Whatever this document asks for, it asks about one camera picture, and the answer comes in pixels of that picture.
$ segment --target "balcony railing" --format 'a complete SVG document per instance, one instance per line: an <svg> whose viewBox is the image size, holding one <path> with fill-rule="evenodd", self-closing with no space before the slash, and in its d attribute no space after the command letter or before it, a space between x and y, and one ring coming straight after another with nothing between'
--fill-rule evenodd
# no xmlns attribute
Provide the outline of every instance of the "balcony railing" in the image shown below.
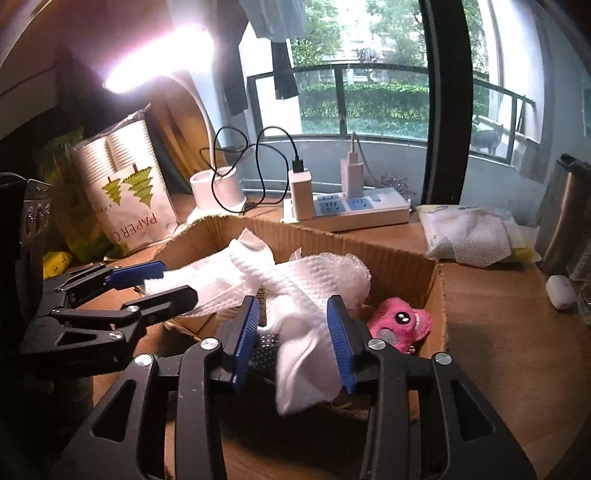
<svg viewBox="0 0 591 480"><path fill-rule="evenodd" d="M248 77L257 131L275 125L304 138L346 138L356 132L368 140L426 143L426 68L384 63L326 64L296 67L294 75L300 94L288 100L276 100L272 72ZM512 164L514 154L519 151L523 155L527 148L525 118L533 108L533 100L474 78L471 153ZM276 135L281 133L269 130L265 137Z"/></svg>

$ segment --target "desk lamp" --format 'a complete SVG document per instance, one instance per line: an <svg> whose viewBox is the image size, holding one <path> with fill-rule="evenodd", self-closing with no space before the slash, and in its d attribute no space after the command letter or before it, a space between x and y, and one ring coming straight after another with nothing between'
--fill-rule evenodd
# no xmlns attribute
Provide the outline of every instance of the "desk lamp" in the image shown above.
<svg viewBox="0 0 591 480"><path fill-rule="evenodd" d="M246 197L236 178L236 170L224 176L231 167L221 167L214 176L213 152L215 132L207 110L192 82L187 82L177 74L179 70L206 72L211 69L213 59L213 40L211 36L196 25L186 25L174 32L148 43L124 58L107 78L104 87L113 93L128 92L149 80L164 75L181 85L191 95L205 121L209 141L209 157L212 170L201 171L190 179L196 208L187 223L200 216L225 213L216 197L229 210L240 211L246 203Z"/></svg>

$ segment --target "cardboard box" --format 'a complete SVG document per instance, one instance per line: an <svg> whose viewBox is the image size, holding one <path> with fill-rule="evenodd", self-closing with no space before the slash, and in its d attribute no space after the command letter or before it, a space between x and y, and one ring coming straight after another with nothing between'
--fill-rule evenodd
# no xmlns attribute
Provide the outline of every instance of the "cardboard box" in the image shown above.
<svg viewBox="0 0 591 480"><path fill-rule="evenodd" d="M184 234L157 250L153 259L162 261L169 270L183 267L226 248L245 228L269 245L276 263L288 261L300 247L302 256L322 252L357 255L372 274L367 308L362 310L363 319L367 319L372 309L383 300L400 297L413 308L425 308L433 318L433 329L418 353L430 358L433 353L445 349L446 316L441 278L437 263L423 255L300 226L225 216L199 220ZM179 318L176 321L200 338L214 335L219 323L214 316Z"/></svg>

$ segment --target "window glass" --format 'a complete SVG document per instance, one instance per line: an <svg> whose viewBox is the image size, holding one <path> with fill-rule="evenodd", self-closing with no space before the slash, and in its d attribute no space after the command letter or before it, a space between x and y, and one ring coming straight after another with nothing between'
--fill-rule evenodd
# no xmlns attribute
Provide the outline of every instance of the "window glass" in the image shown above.
<svg viewBox="0 0 591 480"><path fill-rule="evenodd" d="M583 91L583 107L585 113L585 136L591 138L591 89Z"/></svg>
<svg viewBox="0 0 591 480"><path fill-rule="evenodd" d="M470 52L472 54L474 77L489 81L488 49L479 4L480 2L478 0L462 0L466 23L468 25L468 35L470 35Z"/></svg>
<svg viewBox="0 0 591 480"><path fill-rule="evenodd" d="M287 100L275 98L272 76L256 81L262 126L275 125L303 135L338 134L339 113L334 71L296 72L295 79L300 94ZM283 136L284 133L274 129L265 132L266 137L277 135Z"/></svg>
<svg viewBox="0 0 591 480"><path fill-rule="evenodd" d="M426 73L381 69L344 71L347 128L358 135L427 140Z"/></svg>
<svg viewBox="0 0 591 480"><path fill-rule="evenodd" d="M308 37L291 40L294 65L335 61L426 67L417 0L306 0Z"/></svg>

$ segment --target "window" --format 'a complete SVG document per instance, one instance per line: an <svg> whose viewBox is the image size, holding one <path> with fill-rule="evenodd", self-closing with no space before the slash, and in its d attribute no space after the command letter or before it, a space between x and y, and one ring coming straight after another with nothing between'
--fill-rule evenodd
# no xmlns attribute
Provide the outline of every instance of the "window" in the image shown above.
<svg viewBox="0 0 591 480"><path fill-rule="evenodd" d="M583 110L585 113L585 136L591 138L591 90L583 91Z"/></svg>
<svg viewBox="0 0 591 480"><path fill-rule="evenodd" d="M479 1L462 1L474 72L470 149L511 164L525 104L533 102L489 82ZM271 72L249 77L257 130L278 125L296 135L356 132L426 142L429 86L418 0L307 0L306 12L309 36L291 43L299 97L275 100Z"/></svg>

